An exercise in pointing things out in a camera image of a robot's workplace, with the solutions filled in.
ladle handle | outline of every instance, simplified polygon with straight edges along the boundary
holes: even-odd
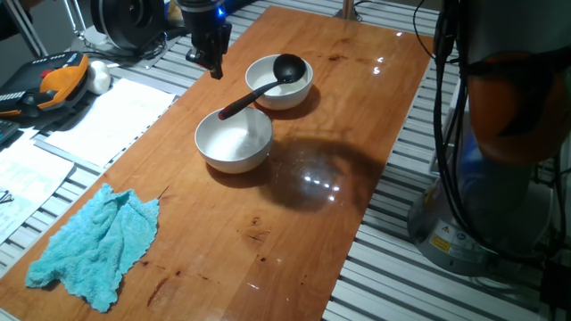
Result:
[[[255,102],[256,99],[258,99],[261,95],[264,95],[268,90],[270,90],[271,88],[273,88],[279,84],[281,84],[281,83],[279,81],[276,81],[276,82],[269,83],[267,85],[261,86],[258,89],[255,89],[250,94],[245,95],[244,97],[242,97],[242,98],[238,99],[237,101],[228,105],[225,109],[221,110],[218,113],[218,118],[220,120],[224,120],[224,119],[228,119],[228,118],[236,115],[242,109],[246,108],[250,103]]]

white bowl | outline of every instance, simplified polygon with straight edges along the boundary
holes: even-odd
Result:
[[[215,169],[228,174],[244,173],[268,156],[274,131],[265,113],[254,108],[226,120],[215,111],[198,124],[194,142],[203,158]]]
[[[274,61],[278,56],[279,54],[273,54],[263,57],[248,68],[248,71],[246,71],[246,84],[250,87],[250,90],[276,81]],[[313,69],[306,61],[303,62],[305,62],[306,71],[300,80],[293,84],[276,86],[258,98],[256,102],[276,111],[290,109],[300,104],[310,92],[311,83],[313,82]]]

white paper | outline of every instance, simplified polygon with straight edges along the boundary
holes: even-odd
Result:
[[[52,196],[73,168],[72,162],[33,144],[22,141],[0,153],[0,196],[8,190],[13,198],[0,204],[0,243]]]
[[[75,127],[54,132],[45,142],[103,167],[153,124],[174,97],[122,79],[94,101]]]

wooden table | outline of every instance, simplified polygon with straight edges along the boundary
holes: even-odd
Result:
[[[415,36],[270,7],[0,280],[21,320],[319,320],[428,64]],[[423,37],[431,43],[429,37]],[[314,70],[302,105],[265,111],[269,158],[243,175],[205,165],[200,120],[247,91],[255,60],[298,54]],[[24,277],[102,183],[160,197],[159,232],[108,313]]]

blue cloth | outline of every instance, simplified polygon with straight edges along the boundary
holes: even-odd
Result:
[[[159,200],[142,203],[133,190],[103,184],[94,198],[54,236],[29,266],[26,285],[60,280],[73,295],[105,312],[117,301],[121,278],[141,259],[157,233]]]

